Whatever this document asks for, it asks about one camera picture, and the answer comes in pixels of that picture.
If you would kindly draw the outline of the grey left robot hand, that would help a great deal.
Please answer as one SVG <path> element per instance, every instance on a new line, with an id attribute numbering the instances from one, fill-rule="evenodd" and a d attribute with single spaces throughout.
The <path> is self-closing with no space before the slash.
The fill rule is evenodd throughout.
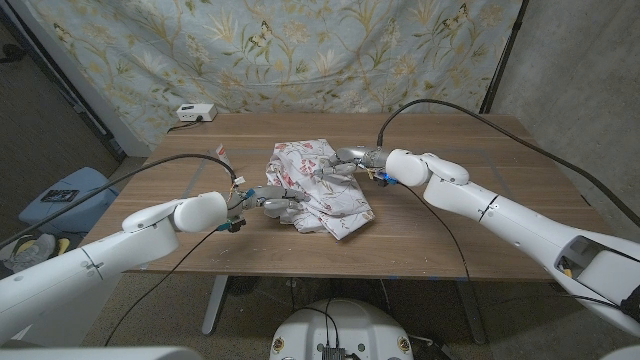
<path id="1" fill-rule="evenodd" d="M 246 191 L 234 190 L 227 205 L 227 217 L 240 216 L 244 211 L 263 207 L 269 211 L 299 209 L 311 197 L 301 191 L 282 186 L 258 186 Z"/>

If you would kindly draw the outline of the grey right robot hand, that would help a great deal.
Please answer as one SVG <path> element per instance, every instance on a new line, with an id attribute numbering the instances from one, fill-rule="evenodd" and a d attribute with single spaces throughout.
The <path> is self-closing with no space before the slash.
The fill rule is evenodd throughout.
<path id="1" fill-rule="evenodd" d="M 313 171 L 316 176 L 351 175 L 358 169 L 367 172 L 371 179 L 380 180 L 385 173 L 389 152 L 381 147 L 353 146 L 339 148 L 328 160 Z"/>

